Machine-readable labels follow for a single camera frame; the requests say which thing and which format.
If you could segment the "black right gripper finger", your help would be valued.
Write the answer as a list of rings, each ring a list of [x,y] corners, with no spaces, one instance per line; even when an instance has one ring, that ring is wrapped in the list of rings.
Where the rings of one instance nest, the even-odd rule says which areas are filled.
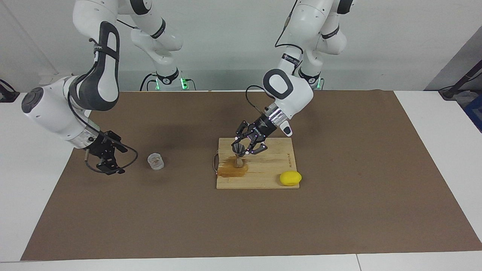
[[[115,158],[100,158],[99,163],[97,163],[97,169],[106,175],[112,174],[123,174],[125,170],[117,164]]]
[[[126,153],[128,149],[124,144],[122,144],[122,138],[113,131],[107,131],[107,139],[110,141],[110,144],[121,153]]]

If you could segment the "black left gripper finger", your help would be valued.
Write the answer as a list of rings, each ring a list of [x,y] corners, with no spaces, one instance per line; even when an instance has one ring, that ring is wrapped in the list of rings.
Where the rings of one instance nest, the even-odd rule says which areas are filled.
[[[236,129],[236,136],[234,137],[234,142],[231,144],[231,146],[234,146],[235,144],[240,143],[243,139],[248,137],[249,130],[245,132],[244,130],[249,127],[249,123],[246,121],[242,121],[239,127]]]
[[[265,150],[267,150],[267,146],[264,144],[264,141],[249,142],[247,148],[243,151],[243,156],[256,155],[256,154],[261,153]]]

